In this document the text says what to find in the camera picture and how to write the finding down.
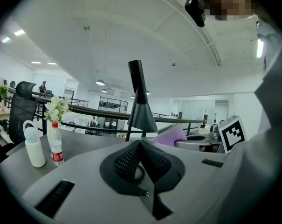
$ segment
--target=black office chair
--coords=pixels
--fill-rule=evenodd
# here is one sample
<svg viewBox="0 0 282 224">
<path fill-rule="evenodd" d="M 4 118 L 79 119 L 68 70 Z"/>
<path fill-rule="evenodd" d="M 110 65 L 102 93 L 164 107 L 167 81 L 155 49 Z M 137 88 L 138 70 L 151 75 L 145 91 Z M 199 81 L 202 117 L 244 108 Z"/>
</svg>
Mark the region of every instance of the black office chair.
<svg viewBox="0 0 282 224">
<path fill-rule="evenodd" d="M 48 90 L 48 91 L 46 91 L 46 94 L 52 95 L 53 92 Z"/>
<path fill-rule="evenodd" d="M 10 87 L 11 87 L 11 88 L 14 88 L 14 87 L 15 87 L 15 81 L 14 81 L 14 80 L 10 82 Z"/>
<path fill-rule="evenodd" d="M 13 143 L 1 146 L 0 144 L 0 163 L 8 156 L 6 153 L 25 141 L 23 124 L 26 120 L 33 121 L 37 108 L 37 100 L 32 98 L 32 89 L 36 84 L 22 81 L 16 86 L 16 93 L 11 102 L 9 116 L 9 138 Z"/>
</svg>

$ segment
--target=potted plant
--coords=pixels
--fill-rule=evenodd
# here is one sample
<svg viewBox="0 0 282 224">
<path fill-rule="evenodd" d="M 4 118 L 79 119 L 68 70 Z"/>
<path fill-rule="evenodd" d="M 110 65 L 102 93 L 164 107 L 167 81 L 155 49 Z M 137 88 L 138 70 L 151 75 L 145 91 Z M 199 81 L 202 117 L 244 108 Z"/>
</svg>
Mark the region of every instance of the potted plant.
<svg viewBox="0 0 282 224">
<path fill-rule="evenodd" d="M 68 110 L 68 104 L 66 99 L 60 99 L 59 97 L 52 97 L 51 102 L 45 104 L 48 111 L 44 113 L 44 120 L 47 121 L 47 136 L 49 135 L 52 122 L 57 121 L 61 126 L 62 115 L 70 112 Z"/>
<path fill-rule="evenodd" d="M 6 85 L 0 86 L 0 99 L 1 99 L 1 110 L 5 108 L 5 99 L 7 98 L 8 87 Z"/>
</svg>

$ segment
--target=green plant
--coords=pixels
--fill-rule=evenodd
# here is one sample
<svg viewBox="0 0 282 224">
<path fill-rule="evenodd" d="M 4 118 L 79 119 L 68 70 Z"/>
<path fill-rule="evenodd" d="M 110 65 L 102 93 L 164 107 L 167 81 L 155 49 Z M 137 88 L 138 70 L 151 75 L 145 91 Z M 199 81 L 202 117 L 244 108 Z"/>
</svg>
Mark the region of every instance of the green plant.
<svg viewBox="0 0 282 224">
<path fill-rule="evenodd" d="M 8 87 L 6 85 L 0 86 L 0 97 L 1 99 L 6 99 L 8 94 Z"/>
</svg>

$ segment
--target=black camera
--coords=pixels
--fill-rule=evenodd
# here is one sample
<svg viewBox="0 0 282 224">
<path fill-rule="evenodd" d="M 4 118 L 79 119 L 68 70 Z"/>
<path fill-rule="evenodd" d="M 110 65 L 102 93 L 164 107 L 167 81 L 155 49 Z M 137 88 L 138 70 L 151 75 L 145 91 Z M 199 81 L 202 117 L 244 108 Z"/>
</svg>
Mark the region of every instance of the black camera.
<svg viewBox="0 0 282 224">
<path fill-rule="evenodd" d="M 204 6 L 200 4 L 199 0 L 186 0 L 184 8 L 193 18 L 198 27 L 204 27 L 206 21 Z"/>
</svg>

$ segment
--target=handle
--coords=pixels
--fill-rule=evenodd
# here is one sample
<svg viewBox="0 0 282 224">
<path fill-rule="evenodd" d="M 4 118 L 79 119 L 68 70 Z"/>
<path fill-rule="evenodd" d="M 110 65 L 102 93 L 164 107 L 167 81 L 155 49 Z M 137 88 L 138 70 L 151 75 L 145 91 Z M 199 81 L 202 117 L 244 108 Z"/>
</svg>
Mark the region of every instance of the handle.
<svg viewBox="0 0 282 224">
<path fill-rule="evenodd" d="M 40 138 L 39 138 L 39 135 L 38 135 L 38 128 L 37 128 L 37 126 L 36 126 L 36 124 L 35 123 L 33 123 L 32 121 L 30 121 L 30 120 L 26 120 L 25 122 L 24 122 L 24 124 L 23 124 L 23 131 L 24 131 L 24 133 L 25 133 L 25 130 L 26 130 L 26 125 L 27 124 L 31 124 L 34 128 L 35 128 L 35 130 L 36 130 L 36 134 L 37 134 L 37 138 L 38 138 L 38 141 L 40 141 Z"/>
</svg>

